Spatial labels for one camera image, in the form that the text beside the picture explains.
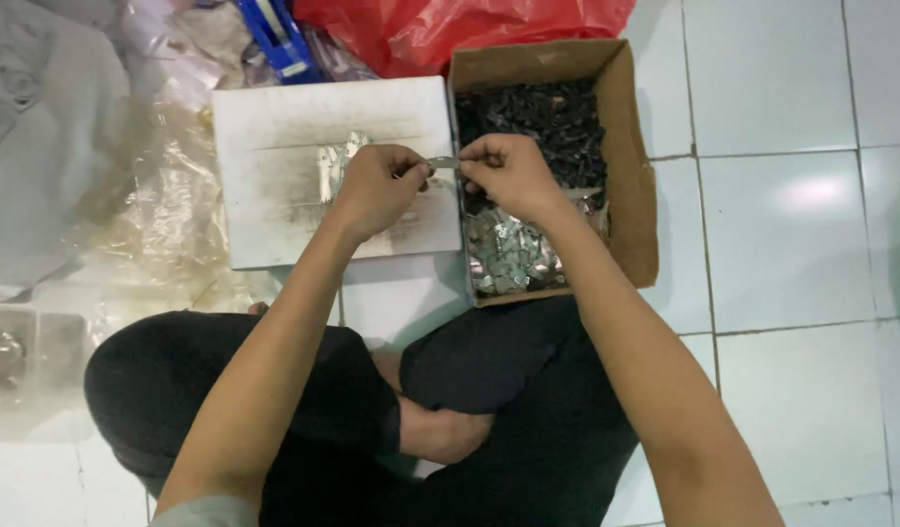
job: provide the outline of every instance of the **blue container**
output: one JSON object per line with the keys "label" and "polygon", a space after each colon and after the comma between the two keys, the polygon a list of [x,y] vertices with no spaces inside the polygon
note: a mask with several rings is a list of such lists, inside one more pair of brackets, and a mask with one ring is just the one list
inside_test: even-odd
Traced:
{"label": "blue container", "polygon": [[310,84],[325,80],[283,0],[235,0],[235,3],[280,83]]}

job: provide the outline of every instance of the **gray sleeve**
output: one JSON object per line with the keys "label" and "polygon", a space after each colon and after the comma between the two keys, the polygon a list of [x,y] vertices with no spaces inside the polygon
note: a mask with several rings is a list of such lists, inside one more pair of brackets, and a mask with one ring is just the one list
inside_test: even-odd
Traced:
{"label": "gray sleeve", "polygon": [[204,496],[156,517],[147,527],[258,527],[258,514],[233,496]]}

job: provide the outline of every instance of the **white tile floor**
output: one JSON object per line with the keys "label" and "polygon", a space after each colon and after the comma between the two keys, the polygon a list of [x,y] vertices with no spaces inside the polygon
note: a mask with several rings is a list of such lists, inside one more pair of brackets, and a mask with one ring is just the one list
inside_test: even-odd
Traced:
{"label": "white tile floor", "polygon": [[[719,367],[789,526],[900,527],[900,1],[638,4],[624,35],[662,159],[643,294]],[[351,266],[345,323],[400,347],[464,308],[460,265]],[[0,527],[146,521],[94,432],[46,436],[0,443]],[[605,525],[662,520],[638,453]]]}

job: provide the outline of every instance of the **white board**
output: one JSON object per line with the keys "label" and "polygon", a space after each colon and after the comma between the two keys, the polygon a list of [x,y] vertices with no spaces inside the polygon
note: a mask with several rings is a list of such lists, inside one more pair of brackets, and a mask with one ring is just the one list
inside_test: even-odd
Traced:
{"label": "white board", "polygon": [[[213,116],[233,269],[296,263],[327,210],[320,146],[357,130],[425,158],[453,155],[442,77],[217,91]],[[454,173],[435,177],[400,222],[354,257],[461,249]]]}

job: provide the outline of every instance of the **brown cardboard box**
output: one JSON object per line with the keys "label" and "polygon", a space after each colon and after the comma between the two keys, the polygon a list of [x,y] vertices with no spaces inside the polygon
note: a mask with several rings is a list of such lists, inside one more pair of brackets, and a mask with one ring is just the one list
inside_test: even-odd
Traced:
{"label": "brown cardboard box", "polygon": [[[600,147],[607,162],[609,228],[608,233],[600,233],[600,238],[629,281],[636,287],[649,287],[658,277],[655,170],[642,142],[629,41],[567,40],[457,50],[450,62],[449,88],[456,94],[520,82],[589,77],[598,77],[596,111],[600,125],[607,131]],[[456,109],[451,112],[456,135]],[[567,293],[571,293],[570,289],[477,297],[475,305],[507,304]]]}

